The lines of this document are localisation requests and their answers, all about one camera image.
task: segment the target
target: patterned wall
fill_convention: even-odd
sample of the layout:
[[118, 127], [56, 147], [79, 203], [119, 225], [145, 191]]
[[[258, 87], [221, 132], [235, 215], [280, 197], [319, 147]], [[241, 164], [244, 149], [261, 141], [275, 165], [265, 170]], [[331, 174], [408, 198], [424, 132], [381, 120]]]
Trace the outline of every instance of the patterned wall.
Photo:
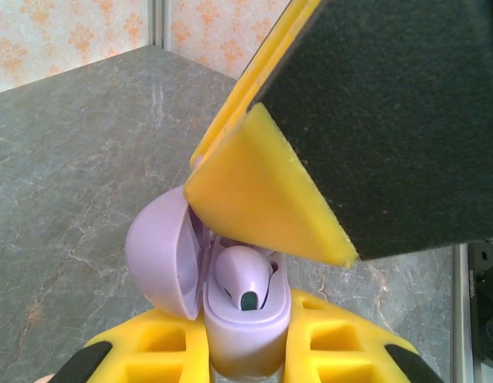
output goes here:
[[148, 44], [147, 0], [0, 1], [0, 92]]
[[166, 48], [239, 77], [289, 0], [166, 0]]

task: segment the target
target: open case lid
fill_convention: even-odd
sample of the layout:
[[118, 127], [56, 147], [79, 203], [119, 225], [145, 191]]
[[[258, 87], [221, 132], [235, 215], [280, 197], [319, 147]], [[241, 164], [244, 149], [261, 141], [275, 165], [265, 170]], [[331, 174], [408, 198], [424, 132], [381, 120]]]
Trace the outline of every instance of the open case lid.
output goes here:
[[206, 237], [208, 230], [190, 209], [182, 186], [152, 201], [135, 218], [126, 238], [126, 262], [154, 307], [197, 318]]

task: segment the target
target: gray marble countertop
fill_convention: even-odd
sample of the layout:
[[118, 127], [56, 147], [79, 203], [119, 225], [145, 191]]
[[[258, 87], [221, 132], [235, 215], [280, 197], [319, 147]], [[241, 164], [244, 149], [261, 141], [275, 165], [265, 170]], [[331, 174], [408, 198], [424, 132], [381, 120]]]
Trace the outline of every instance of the gray marble countertop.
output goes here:
[[[155, 47], [0, 93], [0, 382], [52, 373], [149, 308], [123, 246], [234, 81]], [[452, 250], [358, 263], [289, 258], [290, 285], [408, 339], [445, 381]]]

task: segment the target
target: wireless earbud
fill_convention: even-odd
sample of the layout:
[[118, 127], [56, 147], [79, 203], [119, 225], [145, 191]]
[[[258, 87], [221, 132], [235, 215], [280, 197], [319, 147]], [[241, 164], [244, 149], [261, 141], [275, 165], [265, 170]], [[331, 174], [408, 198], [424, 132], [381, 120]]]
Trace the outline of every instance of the wireless earbud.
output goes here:
[[216, 282], [241, 311], [262, 308], [272, 274], [270, 261], [250, 247], [228, 247], [216, 259]]

